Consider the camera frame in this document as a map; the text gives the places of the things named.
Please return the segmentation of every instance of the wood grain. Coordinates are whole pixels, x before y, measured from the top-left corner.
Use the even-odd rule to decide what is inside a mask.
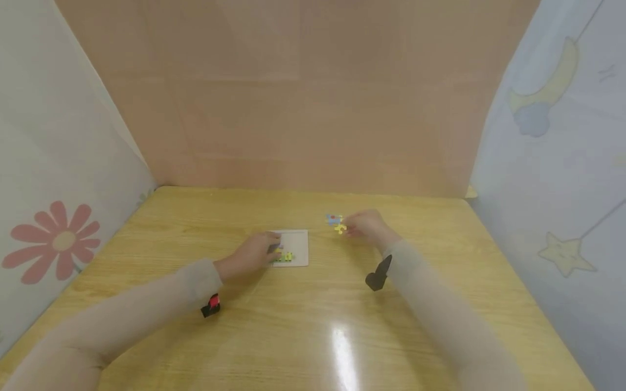
[[[393,285],[373,293],[364,283],[379,257],[326,224],[326,213],[369,207],[489,321],[529,390],[593,390],[463,200],[172,187],[141,206],[0,361],[0,385],[65,317],[227,255],[254,231],[305,228],[308,267],[225,285],[218,315],[189,313],[148,337],[104,372],[100,390],[449,390],[444,362]]]

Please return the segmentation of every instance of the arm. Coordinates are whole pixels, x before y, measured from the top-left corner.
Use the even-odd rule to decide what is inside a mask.
[[[134,344],[189,311],[199,310],[222,280],[254,271],[280,236],[251,236],[223,260],[200,260],[174,274],[111,297],[50,331],[26,356],[3,391],[91,391],[100,373]]]
[[[387,276],[444,353],[463,391],[523,391],[523,375],[487,323],[444,285],[421,255],[388,227],[377,211],[344,221],[349,236],[366,236],[383,258]]]

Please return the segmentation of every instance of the pink wall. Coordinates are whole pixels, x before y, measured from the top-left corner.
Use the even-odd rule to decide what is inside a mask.
[[[160,183],[462,196],[538,0],[57,0]]]

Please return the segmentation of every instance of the white curtain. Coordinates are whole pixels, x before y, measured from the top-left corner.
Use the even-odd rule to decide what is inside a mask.
[[[154,181],[51,0],[0,4],[0,356]]]
[[[471,179],[475,211],[599,391],[626,384],[624,16],[623,0],[541,2]]]

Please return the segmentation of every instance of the colorful puzzle pieces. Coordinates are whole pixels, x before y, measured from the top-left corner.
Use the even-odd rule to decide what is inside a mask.
[[[338,234],[343,234],[348,227],[342,224],[344,217],[342,215],[326,215],[328,225],[335,227]]]
[[[326,220],[328,220],[328,225],[336,226],[341,224],[344,217],[342,215],[326,215]]]
[[[282,245],[278,246],[276,250],[274,250],[274,252],[282,253]],[[292,253],[291,251],[287,251],[286,253],[283,253],[282,256],[274,262],[291,262],[294,259],[295,259],[294,253]]]

